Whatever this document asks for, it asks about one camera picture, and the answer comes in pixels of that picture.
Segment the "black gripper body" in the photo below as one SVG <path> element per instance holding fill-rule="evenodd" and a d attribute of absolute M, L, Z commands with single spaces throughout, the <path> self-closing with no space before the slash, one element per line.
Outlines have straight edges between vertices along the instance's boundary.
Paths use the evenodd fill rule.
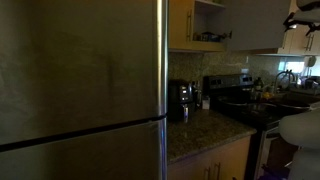
<path fill-rule="evenodd" d="M 320 25 L 316 25 L 313 22 L 307 22 L 307 21 L 302 21 L 302 20 L 294 20 L 295 13 L 292 12 L 289 14 L 289 16 L 286 18 L 286 20 L 283 22 L 283 25 L 286 27 L 286 31 L 291 30 L 294 25 L 305 25 L 309 27 L 309 30 L 306 33 L 306 36 L 308 36 L 310 33 L 319 31 L 320 30 Z"/>

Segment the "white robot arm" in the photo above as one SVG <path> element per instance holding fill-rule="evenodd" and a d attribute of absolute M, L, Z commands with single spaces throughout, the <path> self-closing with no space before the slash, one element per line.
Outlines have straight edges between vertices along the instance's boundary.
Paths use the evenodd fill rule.
<path fill-rule="evenodd" d="M 296 0 L 298 10 L 289 14 L 283 25 L 307 25 L 309 33 L 319 29 L 320 0 Z M 287 180 L 320 180 L 320 110 L 285 116 L 280 120 L 281 137 L 299 146 L 294 153 Z"/>

